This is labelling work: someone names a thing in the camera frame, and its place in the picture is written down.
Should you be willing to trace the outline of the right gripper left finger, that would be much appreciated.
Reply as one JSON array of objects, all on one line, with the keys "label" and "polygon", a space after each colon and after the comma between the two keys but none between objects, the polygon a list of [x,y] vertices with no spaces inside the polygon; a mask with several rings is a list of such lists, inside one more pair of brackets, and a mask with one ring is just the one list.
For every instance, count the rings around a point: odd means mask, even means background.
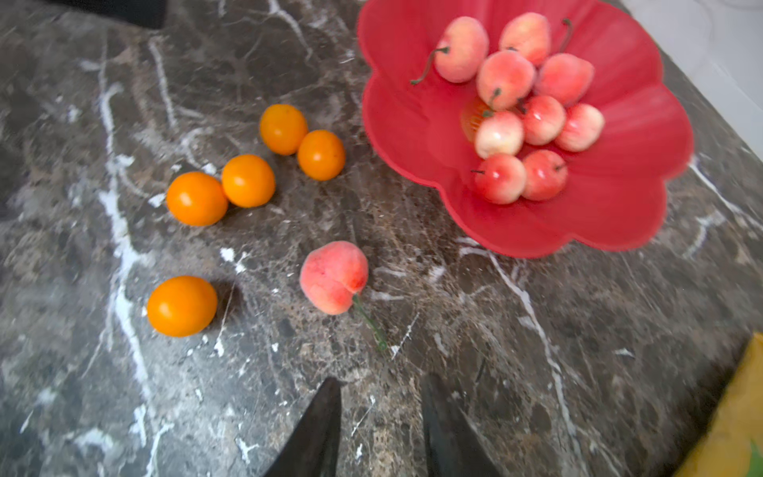
[{"label": "right gripper left finger", "polygon": [[264,477],[330,476],[337,472],[342,397],[338,379],[327,378]]}]

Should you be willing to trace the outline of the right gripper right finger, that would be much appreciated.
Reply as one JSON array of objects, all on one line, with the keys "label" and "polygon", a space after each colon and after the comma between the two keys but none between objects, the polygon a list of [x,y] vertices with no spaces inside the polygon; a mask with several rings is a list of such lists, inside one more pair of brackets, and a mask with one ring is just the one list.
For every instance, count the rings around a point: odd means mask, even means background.
[{"label": "right gripper right finger", "polygon": [[428,476],[501,476],[439,375],[420,382]]}]

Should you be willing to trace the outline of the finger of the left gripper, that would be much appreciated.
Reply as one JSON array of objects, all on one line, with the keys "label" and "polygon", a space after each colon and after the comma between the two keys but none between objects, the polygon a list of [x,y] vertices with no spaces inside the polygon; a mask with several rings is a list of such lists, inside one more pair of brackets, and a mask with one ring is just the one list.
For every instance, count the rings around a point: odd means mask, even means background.
[{"label": "finger of the left gripper", "polygon": [[164,26],[169,5],[168,0],[50,0],[50,3],[149,30]]}]

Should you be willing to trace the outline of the pink peach top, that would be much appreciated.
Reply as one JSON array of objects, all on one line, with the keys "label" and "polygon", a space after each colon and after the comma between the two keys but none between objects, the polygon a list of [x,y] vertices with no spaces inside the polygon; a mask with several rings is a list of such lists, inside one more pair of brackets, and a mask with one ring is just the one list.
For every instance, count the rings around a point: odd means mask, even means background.
[{"label": "pink peach top", "polygon": [[369,262],[355,244],[330,242],[308,254],[300,270],[300,287],[307,299],[328,315],[355,308],[373,331],[381,351],[389,350],[385,333],[365,310],[361,293],[369,280]]}]

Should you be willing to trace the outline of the small red apple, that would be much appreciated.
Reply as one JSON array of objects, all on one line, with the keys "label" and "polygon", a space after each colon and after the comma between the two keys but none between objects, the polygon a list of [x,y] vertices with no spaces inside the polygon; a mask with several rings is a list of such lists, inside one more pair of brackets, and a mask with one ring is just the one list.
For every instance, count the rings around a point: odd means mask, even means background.
[{"label": "small red apple", "polygon": [[524,193],[527,171],[520,159],[509,154],[494,154],[471,171],[475,191],[487,202],[508,205]]},{"label": "small red apple", "polygon": [[527,182],[522,196],[531,201],[550,200],[562,190],[568,179],[568,168],[558,153],[538,150],[529,154],[523,164]]},{"label": "small red apple", "polygon": [[554,139],[560,149],[581,152],[598,141],[605,126],[603,113],[587,103],[578,103],[566,113],[562,132]]}]

